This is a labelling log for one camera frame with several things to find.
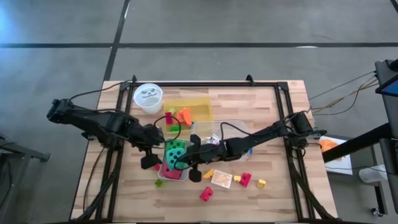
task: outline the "red block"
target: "red block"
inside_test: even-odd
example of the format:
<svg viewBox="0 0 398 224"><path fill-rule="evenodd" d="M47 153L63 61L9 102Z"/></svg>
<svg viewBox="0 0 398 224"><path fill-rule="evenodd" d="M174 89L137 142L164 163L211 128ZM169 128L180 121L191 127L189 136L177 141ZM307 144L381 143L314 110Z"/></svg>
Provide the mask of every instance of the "red block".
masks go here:
<svg viewBox="0 0 398 224"><path fill-rule="evenodd" d="M162 174L163 174L163 176L165 176L167 178L179 180L181 178L182 171L180 171L180 170L170 170L169 166L167 165L167 162L163 161L163 163L162 163Z"/></svg>
<svg viewBox="0 0 398 224"><path fill-rule="evenodd" d="M210 199L210 196L213 195L213 190L210 187L206 187L203 193L200 195L200 198L207 202Z"/></svg>
<svg viewBox="0 0 398 224"><path fill-rule="evenodd" d="M173 124L173 114L171 112L166 112L166 124Z"/></svg>
<svg viewBox="0 0 398 224"><path fill-rule="evenodd" d="M159 165L159 164L156 164L156 165L154 166L154 168L155 168L155 170L159 171L159 170L160 170L160 165Z"/></svg>
<svg viewBox="0 0 398 224"><path fill-rule="evenodd" d="M251 178L251 174L243 173L241 181L239 181L239 183L241 183L241 185L247 187L250 182L250 178Z"/></svg>

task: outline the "white cup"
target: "white cup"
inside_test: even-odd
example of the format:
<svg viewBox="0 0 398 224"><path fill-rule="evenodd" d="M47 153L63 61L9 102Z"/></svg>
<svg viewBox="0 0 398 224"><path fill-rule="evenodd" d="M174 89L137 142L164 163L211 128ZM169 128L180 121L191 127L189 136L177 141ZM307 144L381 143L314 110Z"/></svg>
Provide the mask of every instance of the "white cup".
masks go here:
<svg viewBox="0 0 398 224"><path fill-rule="evenodd" d="M139 107L148 114L158 113L163 106L163 91L153 83L139 86L132 97Z"/></svg>

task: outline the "metal stand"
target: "metal stand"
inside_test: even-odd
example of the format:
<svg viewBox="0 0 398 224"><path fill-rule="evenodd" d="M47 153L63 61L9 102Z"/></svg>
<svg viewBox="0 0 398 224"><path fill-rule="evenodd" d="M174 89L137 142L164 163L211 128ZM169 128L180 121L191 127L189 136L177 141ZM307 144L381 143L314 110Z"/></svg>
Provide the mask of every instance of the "metal stand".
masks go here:
<svg viewBox="0 0 398 224"><path fill-rule="evenodd" d="M9 210L12 208L16 200L17 193L24 178L27 166L29 165L30 158L40 159L41 162L47 162L50 154L44 154L28 149L16 143L9 142L1 137L0 149L10 152L2 154L2 156L7 157L6 159L20 159L22 161L18 170L14 172L12 183L10 183L11 188L6 194L6 200L4 201L3 207L0 208L0 223L4 223L7 220L6 218Z"/></svg>

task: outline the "clear plastic bin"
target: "clear plastic bin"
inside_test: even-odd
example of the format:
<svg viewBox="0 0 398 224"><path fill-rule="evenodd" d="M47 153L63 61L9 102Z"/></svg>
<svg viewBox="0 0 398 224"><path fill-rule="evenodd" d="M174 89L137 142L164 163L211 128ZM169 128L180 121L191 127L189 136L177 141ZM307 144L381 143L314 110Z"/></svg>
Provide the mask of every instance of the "clear plastic bin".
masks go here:
<svg viewBox="0 0 398 224"><path fill-rule="evenodd" d="M192 134L196 134L200 137L201 143L215 143L214 138L221 139L221 122L227 122L232 124L233 126L242 129L243 131L248 131L248 127L243 121L240 120L225 120L225 121L210 121L210 122L196 122L192 125ZM223 132L224 139L228 138L243 138L246 137L247 134L242 133L241 131L233 128L227 124L223 124ZM245 153L241 160L249 159L250 154L252 153L252 149L250 149L247 153Z"/></svg>

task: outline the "orange object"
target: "orange object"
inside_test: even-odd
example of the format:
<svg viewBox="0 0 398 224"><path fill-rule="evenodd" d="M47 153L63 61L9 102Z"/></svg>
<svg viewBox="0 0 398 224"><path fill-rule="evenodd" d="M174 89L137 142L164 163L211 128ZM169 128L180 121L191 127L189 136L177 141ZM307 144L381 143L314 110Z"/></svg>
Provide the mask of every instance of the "orange object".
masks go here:
<svg viewBox="0 0 398 224"><path fill-rule="evenodd" d="M180 112L182 112L182 117L187 125L192 126L192 119L191 119L191 109L184 108Z"/></svg>
<svg viewBox="0 0 398 224"><path fill-rule="evenodd" d="M326 152L327 150L336 147L338 144L332 140L329 139L322 139L321 141L319 141L319 143L322 146L322 152Z"/></svg>

